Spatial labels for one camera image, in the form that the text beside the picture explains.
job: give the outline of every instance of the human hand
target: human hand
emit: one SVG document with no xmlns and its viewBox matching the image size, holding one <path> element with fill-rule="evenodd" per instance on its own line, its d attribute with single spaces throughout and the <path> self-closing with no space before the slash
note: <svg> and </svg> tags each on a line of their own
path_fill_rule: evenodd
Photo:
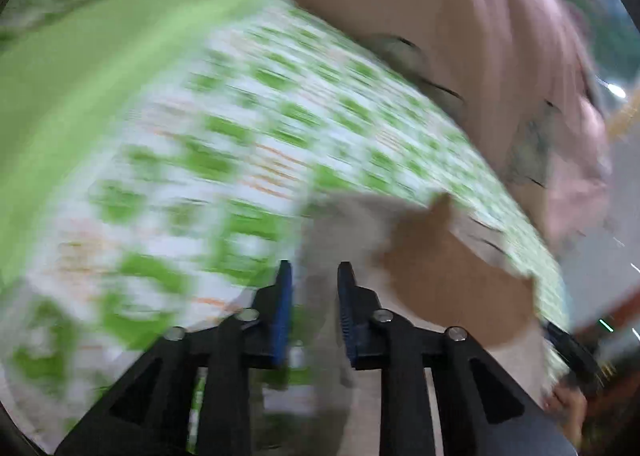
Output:
<svg viewBox="0 0 640 456">
<path fill-rule="evenodd" d="M 567 439 L 580 447 L 582 441 L 582 424 L 587 413 L 587 399 L 579 388 L 558 383 L 551 395 L 545 398 L 545 411 L 558 419 Z"/>
</svg>

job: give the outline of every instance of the pink fabric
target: pink fabric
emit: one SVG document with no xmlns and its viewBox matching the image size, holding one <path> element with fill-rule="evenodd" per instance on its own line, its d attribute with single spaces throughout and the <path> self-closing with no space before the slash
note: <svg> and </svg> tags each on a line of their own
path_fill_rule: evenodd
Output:
<svg viewBox="0 0 640 456">
<path fill-rule="evenodd" d="M 586 101 L 589 59 L 561 0 L 295 1 L 356 39 L 393 35 L 414 43 L 426 57 L 416 73 L 465 99 L 457 122 L 507 183 L 518 130 L 551 102 L 562 142 L 550 147 L 562 162 L 553 161 L 558 171 L 533 221 L 555 243 L 585 226 L 585 216 L 600 215 L 579 211 L 604 202 L 604 179 L 593 177 L 601 159 L 591 152 L 606 156 L 606 147 L 602 119 Z M 567 207 L 575 212 L 566 214 Z"/>
</svg>

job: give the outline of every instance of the green fabric border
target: green fabric border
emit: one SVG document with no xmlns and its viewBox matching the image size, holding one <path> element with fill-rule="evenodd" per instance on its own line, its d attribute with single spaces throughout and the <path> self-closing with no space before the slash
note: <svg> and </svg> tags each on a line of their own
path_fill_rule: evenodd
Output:
<svg viewBox="0 0 640 456">
<path fill-rule="evenodd" d="M 264 0 L 104 0 L 0 56 L 0 290 L 20 273 L 47 199 L 140 86 L 204 33 Z"/>
</svg>

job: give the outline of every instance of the silver bolt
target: silver bolt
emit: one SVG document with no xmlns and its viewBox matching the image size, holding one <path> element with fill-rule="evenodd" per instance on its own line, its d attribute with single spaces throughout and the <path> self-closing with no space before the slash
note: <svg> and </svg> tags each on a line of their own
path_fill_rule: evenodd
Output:
<svg viewBox="0 0 640 456">
<path fill-rule="evenodd" d="M 258 317 L 260 317 L 260 313 L 254 308 L 242 308 L 236 313 L 236 318 L 242 322 L 255 321 Z"/>
<path fill-rule="evenodd" d="M 384 308 L 380 308 L 373 312 L 373 319 L 378 322 L 391 322 L 394 318 L 393 312 L 386 310 Z"/>
<path fill-rule="evenodd" d="M 454 326 L 447 330 L 447 335 L 454 342 L 460 342 L 466 340 L 466 330 L 460 326 Z"/>
<path fill-rule="evenodd" d="M 172 326 L 164 332 L 164 338 L 168 341 L 181 341 L 186 335 L 187 331 L 179 326 Z"/>
</svg>

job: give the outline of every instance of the gray floor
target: gray floor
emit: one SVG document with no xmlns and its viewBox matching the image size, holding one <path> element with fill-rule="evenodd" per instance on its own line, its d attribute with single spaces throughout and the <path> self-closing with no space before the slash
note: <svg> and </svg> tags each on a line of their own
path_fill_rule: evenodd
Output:
<svg viewBox="0 0 640 456">
<path fill-rule="evenodd" d="M 574 325 L 597 320 L 640 288 L 640 126 L 612 147 L 612 194 L 603 227 L 586 230 L 562 260 Z"/>
</svg>

